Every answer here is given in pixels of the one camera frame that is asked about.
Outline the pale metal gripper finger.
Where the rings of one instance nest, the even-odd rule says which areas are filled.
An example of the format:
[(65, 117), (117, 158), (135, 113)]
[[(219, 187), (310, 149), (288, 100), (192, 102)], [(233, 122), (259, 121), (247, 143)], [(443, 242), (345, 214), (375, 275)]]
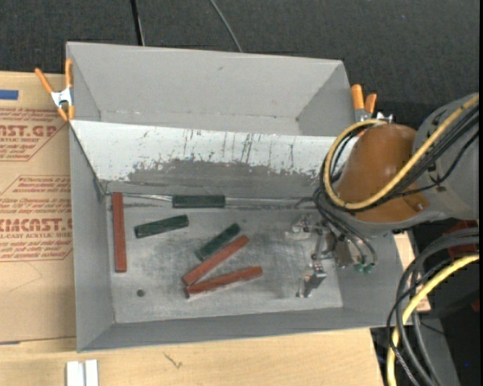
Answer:
[(318, 229), (318, 224), (312, 215), (301, 215), (292, 222), (292, 240), (306, 240), (313, 236), (318, 236), (319, 234), (320, 230)]
[(327, 277), (324, 266), (319, 261), (311, 263), (299, 277), (296, 296), (298, 298), (309, 298), (313, 290), (320, 287), (323, 280)]

